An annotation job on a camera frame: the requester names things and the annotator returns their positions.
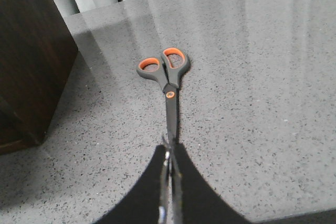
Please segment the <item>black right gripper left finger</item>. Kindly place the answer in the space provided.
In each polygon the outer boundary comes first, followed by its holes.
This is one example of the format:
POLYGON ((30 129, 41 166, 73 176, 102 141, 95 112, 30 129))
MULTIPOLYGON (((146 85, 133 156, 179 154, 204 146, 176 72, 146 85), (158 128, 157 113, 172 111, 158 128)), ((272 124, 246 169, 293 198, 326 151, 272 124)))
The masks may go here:
POLYGON ((96 223, 158 223, 160 205, 160 176, 165 158, 165 147, 158 145, 132 189, 96 223))

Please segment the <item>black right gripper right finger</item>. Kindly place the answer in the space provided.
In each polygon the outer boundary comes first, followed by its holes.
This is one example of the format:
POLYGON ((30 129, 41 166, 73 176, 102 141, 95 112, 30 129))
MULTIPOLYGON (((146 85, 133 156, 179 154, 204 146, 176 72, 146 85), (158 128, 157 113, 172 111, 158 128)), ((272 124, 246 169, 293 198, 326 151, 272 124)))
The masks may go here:
POLYGON ((210 187, 183 144, 174 146, 173 170, 175 223, 250 223, 210 187))

